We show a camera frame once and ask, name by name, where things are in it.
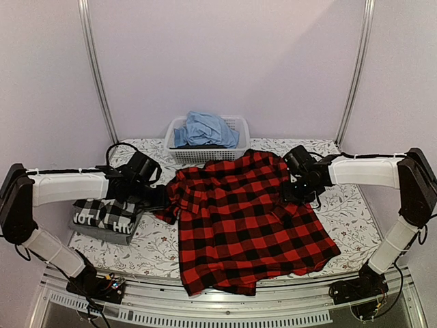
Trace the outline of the red black plaid shirt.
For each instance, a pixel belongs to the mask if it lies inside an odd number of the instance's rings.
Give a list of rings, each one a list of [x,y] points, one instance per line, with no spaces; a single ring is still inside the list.
[[[186,293],[206,288],[253,296],[258,281],[317,272],[341,252],[313,209],[282,202],[290,179],[278,155],[247,150],[176,172],[156,218],[178,227]]]

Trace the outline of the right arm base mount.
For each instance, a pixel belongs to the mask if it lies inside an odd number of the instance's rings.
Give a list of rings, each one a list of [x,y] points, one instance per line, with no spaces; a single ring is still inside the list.
[[[386,303],[388,284],[384,274],[360,271],[354,279],[332,283],[328,295],[335,305],[357,302],[351,306],[355,318],[361,321],[373,320]]]

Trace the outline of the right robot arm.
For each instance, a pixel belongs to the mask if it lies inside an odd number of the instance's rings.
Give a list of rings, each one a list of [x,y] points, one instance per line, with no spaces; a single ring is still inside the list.
[[[420,148],[394,154],[318,156],[296,146],[283,156],[292,181],[282,197],[296,205],[316,201],[329,187],[354,185],[362,190],[386,189],[397,197],[397,217],[364,264],[368,272],[357,278],[353,292],[367,298],[384,274],[405,255],[428,222],[436,217],[436,175]]]

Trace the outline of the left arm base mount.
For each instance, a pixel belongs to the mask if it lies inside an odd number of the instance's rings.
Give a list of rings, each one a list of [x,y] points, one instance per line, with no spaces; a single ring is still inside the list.
[[[114,273],[99,277],[96,268],[86,264],[76,277],[69,278],[66,290],[90,299],[120,304],[126,289],[125,282],[123,277],[116,277]]]

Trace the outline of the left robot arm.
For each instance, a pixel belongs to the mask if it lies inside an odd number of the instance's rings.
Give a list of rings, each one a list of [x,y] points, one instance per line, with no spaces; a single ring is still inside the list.
[[[163,210],[169,205],[167,189],[147,181],[127,167],[106,165],[89,169],[30,170],[20,163],[11,166],[1,187],[1,231],[13,245],[22,245],[43,261],[75,278],[76,287],[88,297],[102,289],[101,281],[90,271],[77,251],[39,227],[33,210],[45,204],[73,200],[117,200],[143,205],[146,211]]]

